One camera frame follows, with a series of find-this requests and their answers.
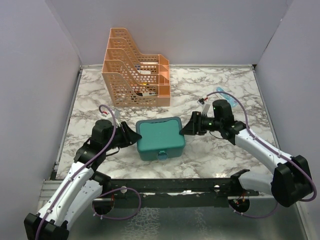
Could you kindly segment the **teal plastic medicine box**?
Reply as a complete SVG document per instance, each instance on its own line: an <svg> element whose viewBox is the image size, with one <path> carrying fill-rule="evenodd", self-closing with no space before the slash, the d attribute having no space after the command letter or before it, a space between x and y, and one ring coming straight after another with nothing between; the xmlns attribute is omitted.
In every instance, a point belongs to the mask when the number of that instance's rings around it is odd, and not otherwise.
<svg viewBox="0 0 320 240"><path fill-rule="evenodd" d="M179 117L139 120L135 129L136 133L141 135L137 142L141 160L166 160L183 154L186 140L180 134L182 121Z"/></svg>

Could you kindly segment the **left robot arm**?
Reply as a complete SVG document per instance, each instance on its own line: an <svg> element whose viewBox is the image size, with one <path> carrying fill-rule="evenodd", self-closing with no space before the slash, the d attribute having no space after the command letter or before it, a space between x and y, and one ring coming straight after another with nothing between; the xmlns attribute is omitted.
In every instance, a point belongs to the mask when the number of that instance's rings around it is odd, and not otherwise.
<svg viewBox="0 0 320 240"><path fill-rule="evenodd" d="M29 240L66 240L76 219L97 197L111 190L110 177L97 171L111 149L126 148L142 137L126 122L101 119L91 137L77 150L67 176L36 214L28 214L24 227Z"/></svg>

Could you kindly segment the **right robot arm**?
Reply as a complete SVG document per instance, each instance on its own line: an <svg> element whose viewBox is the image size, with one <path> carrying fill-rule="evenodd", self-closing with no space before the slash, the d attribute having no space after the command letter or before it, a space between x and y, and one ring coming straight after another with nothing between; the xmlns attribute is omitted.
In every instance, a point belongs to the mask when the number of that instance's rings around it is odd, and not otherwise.
<svg viewBox="0 0 320 240"><path fill-rule="evenodd" d="M223 99L212 103L213 117L194 111L181 135L203 136L217 131L224 140L242 148L260 161L271 175L244 170L230 182L229 189L240 196L247 190L272 195L283 207L290 207L315 193L308 161L301 155L291 156L254 134L248 126L236 121L230 104Z"/></svg>

